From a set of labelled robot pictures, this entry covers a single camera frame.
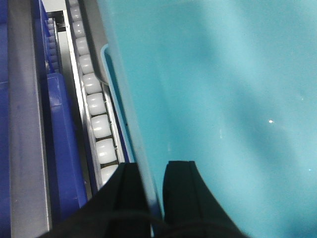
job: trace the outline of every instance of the blue plastic panel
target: blue plastic panel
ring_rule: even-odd
[[[59,207],[52,209],[58,210],[54,221],[58,223],[82,207],[87,202],[87,195],[63,76],[58,73],[48,75],[48,87],[56,166],[56,171],[50,174],[56,175],[59,197],[54,203]]]
[[[11,232],[7,46],[7,0],[0,0],[0,237],[9,238]]]
[[[147,188],[194,160],[242,231],[317,237],[317,2],[99,6]]]

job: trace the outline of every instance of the roller conveyor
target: roller conveyor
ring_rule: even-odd
[[[18,2],[0,237],[316,237],[316,3]]]

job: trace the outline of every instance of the gray metal panel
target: gray metal panel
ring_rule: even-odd
[[[51,227],[46,152],[30,0],[8,1],[11,235],[33,238]]]

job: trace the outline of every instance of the teal plastic bin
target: teal plastic bin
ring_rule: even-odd
[[[167,162],[193,160],[246,234],[316,238],[317,2],[99,6],[151,204]]]

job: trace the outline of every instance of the white roller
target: white roller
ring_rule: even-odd
[[[100,164],[106,164],[116,161],[113,141],[111,138],[98,141],[96,143],[97,155]]]
[[[93,73],[93,63],[91,62],[90,55],[84,55],[79,57],[79,64],[83,70],[83,74]]]
[[[111,135],[110,125],[108,122],[107,115],[100,115],[91,118],[91,123],[93,127],[93,131],[95,134],[95,138],[103,138]]]
[[[87,96],[87,104],[90,115],[106,113],[105,100],[102,93],[94,93]]]
[[[86,37],[76,39],[77,50],[80,56],[89,54],[88,44]]]
[[[75,21],[73,23],[73,29],[74,29],[76,38],[85,36],[85,30],[84,30],[84,25],[82,21]]]
[[[88,73],[83,76],[83,82],[88,94],[99,93],[102,91],[99,80],[94,73]]]
[[[103,184],[108,182],[117,168],[118,165],[110,165],[101,169],[101,178],[103,180]]]
[[[70,8],[70,14],[73,21],[81,21],[79,5],[72,6]]]
[[[70,6],[78,5],[78,0],[68,0]]]

